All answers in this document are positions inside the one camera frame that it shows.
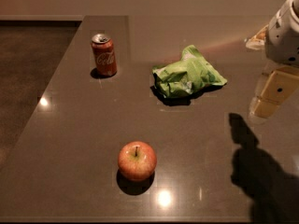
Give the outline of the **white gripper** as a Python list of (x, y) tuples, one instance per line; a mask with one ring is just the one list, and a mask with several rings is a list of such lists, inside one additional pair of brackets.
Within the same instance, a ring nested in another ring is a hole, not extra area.
[(249, 105), (249, 120), (262, 124), (299, 88), (299, 0), (286, 0), (247, 49), (264, 49), (266, 63)]

